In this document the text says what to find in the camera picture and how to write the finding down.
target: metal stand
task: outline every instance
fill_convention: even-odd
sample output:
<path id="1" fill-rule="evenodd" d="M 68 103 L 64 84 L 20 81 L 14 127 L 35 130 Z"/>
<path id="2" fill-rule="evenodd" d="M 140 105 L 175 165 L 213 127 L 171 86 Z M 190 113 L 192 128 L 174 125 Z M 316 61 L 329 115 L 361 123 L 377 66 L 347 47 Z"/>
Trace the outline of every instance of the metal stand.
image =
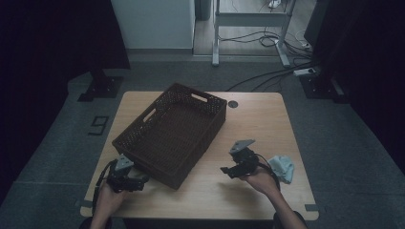
<path id="1" fill-rule="evenodd" d="M 276 40 L 276 49 L 280 55 L 283 66 L 290 67 L 286 53 L 283 50 L 284 40 L 286 38 L 289 21 L 294 10 L 295 1 L 292 0 L 286 12 L 270 13 L 239 13 L 239 12 L 220 12 L 220 0 L 217 0 L 217 9 L 215 11 L 215 34 L 212 46 L 212 65 L 220 65 L 219 48 L 219 29 L 220 27 L 282 27 L 281 34 Z"/>

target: basket handle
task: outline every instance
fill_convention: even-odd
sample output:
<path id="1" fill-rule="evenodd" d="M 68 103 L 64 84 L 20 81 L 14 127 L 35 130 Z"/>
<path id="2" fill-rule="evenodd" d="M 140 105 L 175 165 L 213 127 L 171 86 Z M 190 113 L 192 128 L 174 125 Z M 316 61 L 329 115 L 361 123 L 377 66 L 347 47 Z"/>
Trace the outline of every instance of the basket handle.
<path id="1" fill-rule="evenodd" d="M 208 102 L 208 98 L 203 97 L 203 96 L 200 96 L 200 95 L 198 95 L 198 94 L 193 94 L 193 93 L 192 93 L 191 96 L 194 97 L 194 98 L 199 99 L 199 100 L 202 101 L 202 102 Z"/>

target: gray carpet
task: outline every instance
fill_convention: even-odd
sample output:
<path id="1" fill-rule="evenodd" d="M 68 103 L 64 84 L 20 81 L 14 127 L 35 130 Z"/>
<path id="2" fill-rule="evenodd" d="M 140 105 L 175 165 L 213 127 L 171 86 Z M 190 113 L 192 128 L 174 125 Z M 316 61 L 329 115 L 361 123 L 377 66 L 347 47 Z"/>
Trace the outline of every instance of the gray carpet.
<path id="1" fill-rule="evenodd" d="M 59 116 L 2 204 L 0 228 L 78 228 L 84 220 L 81 201 L 124 92 L 162 91 L 173 82 L 201 91 L 225 91 L 252 76 L 281 69 L 278 58 L 230 58 L 218 68 L 203 57 L 136 59 L 131 71 L 106 71 L 124 76 L 117 98 L 90 103 L 76 101 L 91 77 L 77 77 L 69 84 L 70 95 Z M 233 91 L 250 92 L 270 77 Z M 320 209 L 319 219 L 308 221 L 309 228 L 405 228 L 405 177 L 351 106 L 306 99 L 292 74 L 278 79 L 256 92 L 280 92 L 286 102 Z M 95 116 L 109 116 L 103 135 L 88 135 L 100 131 L 92 127 Z M 124 228 L 122 220 L 114 219 L 113 228 Z"/>

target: black curtain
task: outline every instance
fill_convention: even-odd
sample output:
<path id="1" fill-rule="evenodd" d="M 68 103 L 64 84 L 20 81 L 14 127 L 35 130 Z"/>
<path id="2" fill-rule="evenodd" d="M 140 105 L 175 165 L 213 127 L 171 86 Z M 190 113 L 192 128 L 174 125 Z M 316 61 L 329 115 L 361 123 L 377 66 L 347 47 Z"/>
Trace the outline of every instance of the black curtain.
<path id="1" fill-rule="evenodd" d="M 52 125 L 68 81 L 129 69 L 110 0 L 0 2 L 1 194 L 7 193 Z"/>

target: power strip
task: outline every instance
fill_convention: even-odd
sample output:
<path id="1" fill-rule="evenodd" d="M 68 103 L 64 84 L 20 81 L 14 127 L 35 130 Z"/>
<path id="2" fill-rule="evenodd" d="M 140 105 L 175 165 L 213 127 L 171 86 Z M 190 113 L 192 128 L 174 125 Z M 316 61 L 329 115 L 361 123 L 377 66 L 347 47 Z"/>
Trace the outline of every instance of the power strip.
<path id="1" fill-rule="evenodd" d="M 313 68 L 294 71 L 295 76 L 315 75 L 315 74 L 316 74 L 316 70 Z"/>

